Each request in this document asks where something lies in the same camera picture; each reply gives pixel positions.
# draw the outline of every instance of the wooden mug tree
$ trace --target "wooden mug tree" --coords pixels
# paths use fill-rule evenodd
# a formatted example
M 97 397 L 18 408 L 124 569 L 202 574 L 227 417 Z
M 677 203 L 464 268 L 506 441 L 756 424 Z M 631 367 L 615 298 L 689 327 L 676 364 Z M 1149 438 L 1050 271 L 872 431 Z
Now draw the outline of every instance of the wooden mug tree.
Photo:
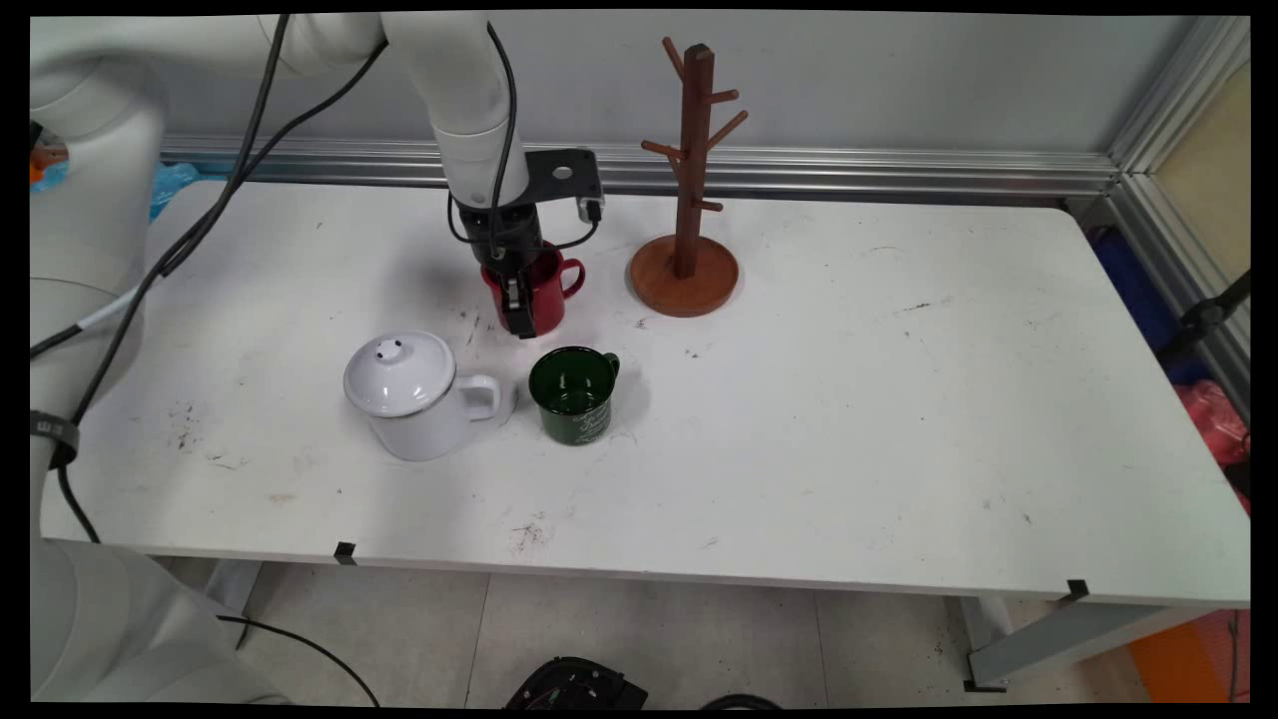
M 714 92 L 714 52 L 697 43 L 679 59 L 675 43 L 662 38 L 675 73 L 684 80 L 684 111 L 679 148 L 643 140 L 640 147 L 665 155 L 679 180 L 679 208 L 675 234 L 658 236 L 635 252 L 630 262 L 630 281 L 635 294 L 662 314 L 697 317 L 717 309 L 736 286 L 736 258 L 722 244 L 702 236 L 702 209 L 720 212 L 723 206 L 708 202 L 705 194 L 705 156 L 745 117 L 745 110 L 728 120 L 712 137 L 711 106 L 736 100 L 735 89 Z

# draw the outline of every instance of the black wrist band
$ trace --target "black wrist band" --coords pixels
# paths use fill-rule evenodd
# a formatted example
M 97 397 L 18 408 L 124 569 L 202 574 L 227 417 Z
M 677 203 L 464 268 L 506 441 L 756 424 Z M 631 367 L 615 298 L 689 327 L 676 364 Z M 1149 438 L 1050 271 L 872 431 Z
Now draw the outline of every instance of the black wrist band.
M 54 458 L 49 462 L 50 470 L 70 465 L 79 453 L 79 428 L 61 418 L 32 410 L 31 434 L 32 437 L 43 437 L 58 443 L 58 448 L 54 450 Z

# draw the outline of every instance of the red mug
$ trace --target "red mug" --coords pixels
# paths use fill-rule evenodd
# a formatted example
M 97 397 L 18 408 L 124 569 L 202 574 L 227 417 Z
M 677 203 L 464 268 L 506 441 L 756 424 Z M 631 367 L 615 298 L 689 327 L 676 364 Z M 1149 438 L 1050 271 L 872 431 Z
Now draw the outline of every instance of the red mug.
M 569 267 L 576 267 L 576 280 L 571 286 L 564 289 L 564 269 Z M 483 275 L 483 282 L 492 291 L 492 301 L 497 307 L 497 318 L 501 321 L 501 326 L 510 331 L 510 326 L 506 324 L 506 313 L 501 310 L 501 286 L 497 285 L 496 277 L 488 268 L 481 268 L 479 273 Z M 576 294 L 585 284 L 585 266 L 576 258 L 565 259 L 564 253 L 558 249 L 542 252 L 533 262 L 528 278 L 533 285 L 533 329 L 537 331 L 537 336 L 542 336 L 557 327 L 564 319 L 564 300 Z

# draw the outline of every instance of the teapot lid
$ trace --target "teapot lid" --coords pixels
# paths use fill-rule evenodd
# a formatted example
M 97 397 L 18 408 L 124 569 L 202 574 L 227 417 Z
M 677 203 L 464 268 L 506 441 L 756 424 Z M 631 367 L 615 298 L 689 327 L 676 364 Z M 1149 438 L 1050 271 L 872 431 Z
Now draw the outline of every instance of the teapot lid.
M 355 351 L 343 387 L 350 404 L 373 418 L 403 418 L 438 402 L 456 373 L 452 350 L 438 336 L 390 332 Z

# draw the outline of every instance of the red bag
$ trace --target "red bag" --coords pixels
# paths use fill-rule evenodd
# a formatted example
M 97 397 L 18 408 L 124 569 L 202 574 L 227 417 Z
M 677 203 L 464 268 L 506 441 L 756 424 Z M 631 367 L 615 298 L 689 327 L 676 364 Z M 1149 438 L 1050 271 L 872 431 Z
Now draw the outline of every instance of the red bag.
M 1203 435 L 1203 442 L 1222 469 L 1242 462 L 1251 452 L 1251 435 L 1233 411 L 1220 386 L 1200 381 L 1194 387 L 1177 387 L 1176 395 Z

